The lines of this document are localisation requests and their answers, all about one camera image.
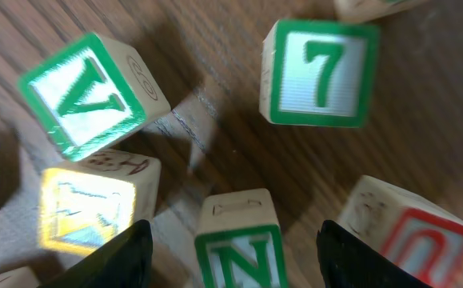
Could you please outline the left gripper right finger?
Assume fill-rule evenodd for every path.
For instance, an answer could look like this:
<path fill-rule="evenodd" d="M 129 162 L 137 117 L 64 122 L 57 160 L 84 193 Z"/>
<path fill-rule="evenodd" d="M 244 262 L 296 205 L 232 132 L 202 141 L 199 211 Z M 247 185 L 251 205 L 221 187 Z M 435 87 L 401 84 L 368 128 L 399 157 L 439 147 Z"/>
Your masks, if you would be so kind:
<path fill-rule="evenodd" d="M 430 288 L 333 220 L 322 223 L 316 246 L 326 288 Z"/>

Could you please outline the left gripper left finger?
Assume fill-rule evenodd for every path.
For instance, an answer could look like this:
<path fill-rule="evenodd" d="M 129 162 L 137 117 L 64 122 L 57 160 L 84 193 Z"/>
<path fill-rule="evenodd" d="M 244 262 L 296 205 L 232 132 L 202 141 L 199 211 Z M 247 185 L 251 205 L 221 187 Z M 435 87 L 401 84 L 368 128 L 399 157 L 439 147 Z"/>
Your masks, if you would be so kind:
<path fill-rule="evenodd" d="M 42 288 L 148 288 L 153 240 L 144 219 L 108 241 Z"/>

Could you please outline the green N block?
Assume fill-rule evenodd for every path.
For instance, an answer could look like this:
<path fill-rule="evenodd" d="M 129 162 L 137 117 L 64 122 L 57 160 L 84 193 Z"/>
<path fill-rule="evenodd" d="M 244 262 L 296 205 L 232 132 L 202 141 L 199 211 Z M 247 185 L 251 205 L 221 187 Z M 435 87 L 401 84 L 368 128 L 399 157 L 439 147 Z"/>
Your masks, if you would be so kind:
<path fill-rule="evenodd" d="M 281 228 L 265 188 L 207 197 L 194 246 L 206 288 L 289 285 Z"/>

